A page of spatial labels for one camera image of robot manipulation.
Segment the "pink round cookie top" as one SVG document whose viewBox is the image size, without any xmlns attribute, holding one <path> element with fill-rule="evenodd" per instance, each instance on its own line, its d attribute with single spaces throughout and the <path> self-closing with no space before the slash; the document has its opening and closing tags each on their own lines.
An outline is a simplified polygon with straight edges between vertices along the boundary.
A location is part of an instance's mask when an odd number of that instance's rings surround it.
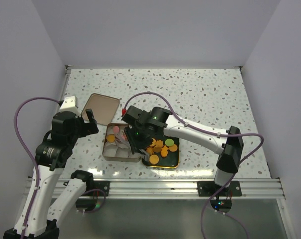
<svg viewBox="0 0 301 239">
<path fill-rule="evenodd" d="M 113 128 L 113 132 L 114 132 L 114 134 L 120 134 L 120 128 L 118 126 L 115 126 Z"/>
</svg>

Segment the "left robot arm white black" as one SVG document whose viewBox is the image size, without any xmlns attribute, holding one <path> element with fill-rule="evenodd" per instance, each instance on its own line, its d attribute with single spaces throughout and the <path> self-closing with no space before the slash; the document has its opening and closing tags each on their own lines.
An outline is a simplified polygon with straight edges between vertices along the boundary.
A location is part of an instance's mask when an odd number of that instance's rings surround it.
<svg viewBox="0 0 301 239">
<path fill-rule="evenodd" d="M 52 204 L 56 184 L 79 138 L 97 134 L 93 111 L 86 110 L 88 122 L 71 111 L 53 116 L 52 129 L 36 149 L 31 188 L 20 218 L 5 239 L 56 239 L 60 223 L 81 195 L 90 195 L 95 188 L 93 175 L 87 171 L 72 173 L 63 193 Z"/>
</svg>

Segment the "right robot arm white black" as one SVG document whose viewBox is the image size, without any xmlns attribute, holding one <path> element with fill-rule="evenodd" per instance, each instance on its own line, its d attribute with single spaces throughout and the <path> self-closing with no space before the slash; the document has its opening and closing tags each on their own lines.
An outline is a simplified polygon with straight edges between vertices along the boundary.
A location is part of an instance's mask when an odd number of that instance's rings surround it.
<svg viewBox="0 0 301 239">
<path fill-rule="evenodd" d="M 128 124 L 125 134 L 132 153 L 140 153 L 144 161 L 150 161 L 150 147 L 154 139 L 172 137 L 182 139 L 207 148 L 218 155 L 217 171 L 213 191 L 225 195 L 230 190 L 233 176 L 238 172 L 244 143 L 240 130 L 211 128 L 189 121 L 171 110 L 154 107 L 145 111 L 135 106 L 124 109 L 122 120 Z"/>
</svg>

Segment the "metal tongs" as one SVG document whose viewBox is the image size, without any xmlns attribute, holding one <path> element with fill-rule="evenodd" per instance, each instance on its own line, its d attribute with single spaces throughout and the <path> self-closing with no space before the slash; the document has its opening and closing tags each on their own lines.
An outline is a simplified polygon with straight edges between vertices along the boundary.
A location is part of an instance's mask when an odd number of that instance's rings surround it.
<svg viewBox="0 0 301 239">
<path fill-rule="evenodd" d="M 123 138 L 123 133 L 115 134 L 116 136 L 116 145 L 118 147 L 118 158 L 121 161 L 127 162 L 138 162 L 141 159 L 149 158 L 149 154 L 146 152 L 146 148 L 139 148 L 135 142 L 126 141 Z"/>
</svg>

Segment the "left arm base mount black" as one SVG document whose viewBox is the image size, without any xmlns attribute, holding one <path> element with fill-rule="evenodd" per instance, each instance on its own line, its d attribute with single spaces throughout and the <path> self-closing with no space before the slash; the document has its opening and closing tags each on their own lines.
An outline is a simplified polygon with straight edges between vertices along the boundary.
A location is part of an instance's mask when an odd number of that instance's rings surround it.
<svg viewBox="0 0 301 239">
<path fill-rule="evenodd" d="M 93 187 L 85 191 L 75 202 L 76 209 L 83 214 L 95 213 L 102 209 L 109 196 L 109 181 L 94 181 Z"/>
</svg>

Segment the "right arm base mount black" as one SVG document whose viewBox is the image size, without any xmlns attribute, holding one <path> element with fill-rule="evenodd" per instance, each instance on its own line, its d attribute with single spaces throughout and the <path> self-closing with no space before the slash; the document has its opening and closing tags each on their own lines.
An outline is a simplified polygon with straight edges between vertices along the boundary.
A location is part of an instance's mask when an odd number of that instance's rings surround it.
<svg viewBox="0 0 301 239">
<path fill-rule="evenodd" d="M 239 181 L 231 181 L 229 186 L 223 188 L 220 192 L 216 192 L 221 186 L 215 184 L 213 181 L 198 181 L 197 191 L 199 197 L 211 197 L 210 204 L 214 210 L 228 213 L 232 208 L 232 198 L 241 197 L 241 185 Z"/>
</svg>

